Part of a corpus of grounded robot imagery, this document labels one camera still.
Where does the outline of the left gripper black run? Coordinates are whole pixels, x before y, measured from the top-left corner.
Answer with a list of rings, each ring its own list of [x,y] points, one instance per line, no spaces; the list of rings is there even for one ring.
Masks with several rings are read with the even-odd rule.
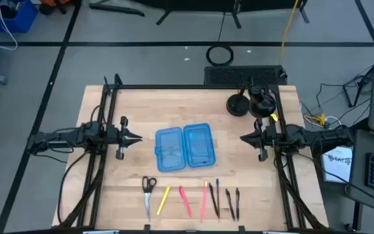
[[[128,126],[128,119],[126,116],[122,116],[120,119],[120,127],[121,129],[118,129],[114,124],[108,126],[108,143],[109,144],[116,144],[118,145],[118,149],[116,150],[116,159],[123,160],[124,153],[124,141],[126,137],[126,130]],[[142,141],[142,137],[140,135],[131,133],[129,130],[127,130],[127,136],[129,138],[135,138],[135,139],[128,139],[127,140],[127,146],[131,146],[137,142]]]

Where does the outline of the blue plastic bin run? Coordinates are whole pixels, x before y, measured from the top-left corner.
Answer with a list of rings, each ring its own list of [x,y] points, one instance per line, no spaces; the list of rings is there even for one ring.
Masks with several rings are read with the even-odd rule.
[[[16,17],[12,19],[3,17],[3,21],[11,33],[27,33],[36,19],[38,10],[31,0],[13,0],[13,2],[20,4]],[[0,32],[4,31],[3,22],[0,20]]]

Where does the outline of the black round base stand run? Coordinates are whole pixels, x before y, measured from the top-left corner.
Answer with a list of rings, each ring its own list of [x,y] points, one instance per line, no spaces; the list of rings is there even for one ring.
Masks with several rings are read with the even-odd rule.
[[[233,116],[244,116],[249,112],[249,99],[244,96],[246,85],[237,94],[233,94],[226,102],[228,112]]]

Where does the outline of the black table with legs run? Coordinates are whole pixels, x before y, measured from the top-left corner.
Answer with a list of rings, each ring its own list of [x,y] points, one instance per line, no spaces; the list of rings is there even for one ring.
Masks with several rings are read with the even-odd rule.
[[[254,12],[263,10],[292,9],[297,3],[305,23],[310,23],[305,13],[305,5],[308,0],[131,0],[153,8],[165,11],[164,15],[157,21],[160,25],[170,12],[192,11],[192,12],[230,12],[236,27],[242,26],[238,19],[240,12]]]

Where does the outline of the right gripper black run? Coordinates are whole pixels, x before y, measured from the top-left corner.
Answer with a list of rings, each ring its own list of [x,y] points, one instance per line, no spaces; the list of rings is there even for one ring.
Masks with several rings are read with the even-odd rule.
[[[274,146],[275,139],[277,138],[277,130],[275,124],[268,125],[264,130],[262,129],[262,119],[257,118],[256,124],[258,129],[254,130],[252,133],[241,136],[240,138],[251,138],[251,139],[242,139],[243,142],[249,144],[254,148],[258,148],[258,139],[253,139],[258,137],[258,130],[260,131],[260,154],[258,160],[260,162],[265,161],[268,158],[268,152],[265,146]]]

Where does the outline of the pink pencil yellow end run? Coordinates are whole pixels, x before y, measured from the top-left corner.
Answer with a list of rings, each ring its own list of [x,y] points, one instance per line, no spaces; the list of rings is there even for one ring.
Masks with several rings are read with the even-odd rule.
[[[208,181],[205,181],[205,184],[203,187],[203,200],[201,204],[201,217],[200,217],[201,223],[203,223],[203,220],[205,219],[207,188],[208,188]]]

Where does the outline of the black perforated metal box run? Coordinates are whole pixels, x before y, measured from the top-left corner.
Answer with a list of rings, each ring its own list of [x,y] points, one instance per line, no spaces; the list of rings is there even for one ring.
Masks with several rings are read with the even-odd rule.
[[[207,66],[204,85],[236,86],[253,82],[256,85],[287,85],[288,75],[275,66]]]

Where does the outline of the black aluminium table frame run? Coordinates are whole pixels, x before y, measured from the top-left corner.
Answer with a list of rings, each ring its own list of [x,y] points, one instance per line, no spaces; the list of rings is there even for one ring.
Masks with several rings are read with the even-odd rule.
[[[105,172],[99,192],[86,205],[79,224],[97,229],[140,230],[146,224],[156,230],[236,231],[245,226],[249,231],[284,231],[289,224],[298,225],[298,213],[292,200],[284,210],[283,196],[272,159],[258,160],[258,151],[242,142],[240,137],[253,130],[253,117],[235,117],[225,107],[235,88],[199,85],[122,86],[114,105],[107,105],[107,120],[118,124],[128,118],[129,130],[142,136],[142,141],[125,150],[123,160],[116,159],[116,146],[109,146],[105,155]],[[159,172],[154,154],[155,133],[159,129],[189,124],[209,124],[216,151],[216,163],[204,168],[185,168],[178,172]],[[143,176],[155,177],[148,220]],[[207,188],[206,211],[200,222],[205,181],[214,188],[219,179],[220,220],[218,220],[210,189]],[[162,212],[157,215],[165,188],[171,189]],[[179,193],[186,193],[192,217],[187,214]],[[236,187],[240,191],[240,220],[232,219],[225,189],[231,194],[236,217]]]

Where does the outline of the pink highlighter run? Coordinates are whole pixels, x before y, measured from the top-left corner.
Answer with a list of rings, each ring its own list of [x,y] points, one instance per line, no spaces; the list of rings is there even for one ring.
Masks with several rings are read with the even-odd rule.
[[[187,214],[191,218],[192,217],[192,211],[190,209],[190,206],[189,206],[189,203],[188,203],[188,199],[186,197],[186,193],[185,193],[184,188],[182,186],[179,187],[179,193],[180,193],[181,198],[183,200],[183,203],[184,203],[184,206],[186,208]]]

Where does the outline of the brown pencil blue eraser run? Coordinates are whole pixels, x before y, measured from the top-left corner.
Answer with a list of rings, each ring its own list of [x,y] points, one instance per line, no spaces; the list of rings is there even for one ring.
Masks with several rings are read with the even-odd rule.
[[[217,211],[218,211],[218,220],[220,220],[221,212],[220,212],[220,204],[219,204],[219,179],[216,179],[216,204],[217,204]]]

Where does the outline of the white printed box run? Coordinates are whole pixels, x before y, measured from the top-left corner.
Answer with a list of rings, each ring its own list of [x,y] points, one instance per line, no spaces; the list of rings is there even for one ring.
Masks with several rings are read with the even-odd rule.
[[[345,183],[349,181],[353,149],[338,146],[321,156],[323,180],[331,183]]]

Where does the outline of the black handled scissors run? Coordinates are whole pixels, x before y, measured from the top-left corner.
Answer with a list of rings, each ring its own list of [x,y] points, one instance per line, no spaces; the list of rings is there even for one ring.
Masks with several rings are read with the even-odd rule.
[[[151,220],[151,212],[150,212],[150,203],[149,200],[151,198],[151,193],[156,185],[156,178],[155,177],[147,177],[143,176],[142,178],[142,188],[144,193],[144,203],[145,209],[148,220]]]

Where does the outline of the black stand leg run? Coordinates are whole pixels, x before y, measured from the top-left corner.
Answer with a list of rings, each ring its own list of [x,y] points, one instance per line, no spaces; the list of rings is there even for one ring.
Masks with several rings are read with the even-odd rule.
[[[104,10],[108,12],[119,12],[124,14],[133,14],[144,17],[145,14],[134,8],[127,8],[127,7],[120,7],[120,6],[112,6],[112,5],[104,5],[101,3],[89,3],[89,7],[94,10]]]

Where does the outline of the yellow highlighter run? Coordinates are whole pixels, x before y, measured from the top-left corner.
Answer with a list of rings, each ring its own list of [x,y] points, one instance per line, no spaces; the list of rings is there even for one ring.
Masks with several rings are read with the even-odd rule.
[[[170,189],[171,189],[171,186],[170,186],[170,185],[168,185],[168,186],[165,188],[165,191],[164,191],[164,193],[163,193],[163,196],[162,196],[162,199],[161,199],[160,205],[158,206],[158,209],[157,209],[157,212],[156,212],[157,215],[160,215],[160,214],[161,214],[162,209],[163,209],[163,207],[164,207],[164,204],[165,204],[165,202],[166,202],[166,200],[167,200],[168,194],[169,194],[169,192],[170,192]]]

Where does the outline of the blue plastic supply box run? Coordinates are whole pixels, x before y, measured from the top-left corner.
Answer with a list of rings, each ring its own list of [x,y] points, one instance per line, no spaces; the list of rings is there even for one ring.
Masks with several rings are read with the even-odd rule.
[[[216,163],[211,128],[207,123],[160,129],[155,135],[155,156],[160,172],[202,168]]]

